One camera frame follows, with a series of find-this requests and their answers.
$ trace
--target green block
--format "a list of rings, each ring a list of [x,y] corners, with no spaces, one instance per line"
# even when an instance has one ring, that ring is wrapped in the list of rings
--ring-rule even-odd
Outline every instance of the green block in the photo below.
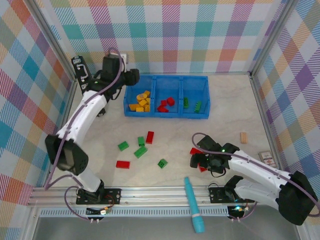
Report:
[[[137,151],[134,152],[136,158],[140,158],[143,154],[145,154],[148,149],[145,146],[140,147]]]
[[[201,108],[201,101],[198,101],[195,105],[194,112],[198,114],[200,112],[200,108]]]
[[[168,162],[166,161],[166,160],[164,160],[164,159],[161,159],[159,162],[158,162],[158,166],[160,167],[160,168],[164,168],[166,165],[168,164]]]
[[[189,108],[189,102],[188,102],[188,98],[187,97],[183,98],[183,108],[184,109]]]
[[[143,136],[138,137],[138,144],[139,144],[139,147],[143,147],[145,145],[145,139]]]
[[[127,149],[128,147],[129,147],[129,144],[128,144],[126,141],[124,141],[123,143],[120,143],[120,144],[118,145],[118,148],[120,149],[121,152],[122,152],[123,150]]]

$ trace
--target yellow block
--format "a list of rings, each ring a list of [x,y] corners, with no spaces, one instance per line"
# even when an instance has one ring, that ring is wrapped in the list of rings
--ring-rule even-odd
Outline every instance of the yellow block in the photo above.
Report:
[[[144,100],[144,99],[139,102],[139,105],[140,105],[141,107],[143,107],[143,106],[146,105],[146,104],[147,104],[147,101]]]
[[[145,109],[144,109],[143,107],[137,107],[137,108],[135,109],[135,111],[136,111],[136,112],[144,112]]]
[[[146,94],[146,97],[148,98],[150,96],[150,92],[145,90],[144,93]]]
[[[139,104],[129,104],[129,108],[130,108],[131,111],[135,111],[136,108],[139,108],[139,107],[140,107]]]
[[[138,96],[136,96],[136,99],[138,102],[140,102],[141,100],[146,99],[146,98],[147,98],[147,94],[145,94],[145,93],[141,93]]]

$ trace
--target red block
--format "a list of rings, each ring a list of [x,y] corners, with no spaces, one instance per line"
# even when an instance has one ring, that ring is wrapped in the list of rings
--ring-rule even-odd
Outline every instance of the red block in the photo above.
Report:
[[[168,105],[170,107],[172,107],[173,105],[175,105],[175,100],[172,97],[169,97],[166,102],[168,103]]]
[[[130,168],[130,162],[129,161],[116,161],[115,167],[117,169],[129,169]]]
[[[158,112],[160,112],[160,113],[168,113],[168,112],[169,112],[169,110],[166,109],[164,106],[159,106],[159,107],[157,108],[157,110],[158,110]]]
[[[163,106],[163,107],[167,106],[167,101],[166,100],[161,100],[161,106]]]
[[[206,168],[204,168],[202,166],[199,166],[199,165],[200,165],[200,163],[198,163],[198,167],[199,167],[200,172],[205,172],[205,171],[208,170],[208,169],[206,169]]]
[[[194,155],[194,154],[203,154],[203,152],[193,147],[193,148],[191,148],[190,154],[191,154],[191,155]]]
[[[148,131],[148,135],[146,136],[145,142],[147,144],[152,144],[152,141],[154,140],[154,132],[153,131]]]

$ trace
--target blue marker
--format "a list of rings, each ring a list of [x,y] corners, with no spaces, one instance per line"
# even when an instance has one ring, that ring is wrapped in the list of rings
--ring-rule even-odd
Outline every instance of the blue marker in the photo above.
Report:
[[[204,220],[202,219],[202,216],[200,215],[195,193],[188,177],[184,178],[184,187],[185,187],[186,197],[188,198],[188,202],[190,205],[194,230],[197,234],[204,233],[205,223],[204,223]]]

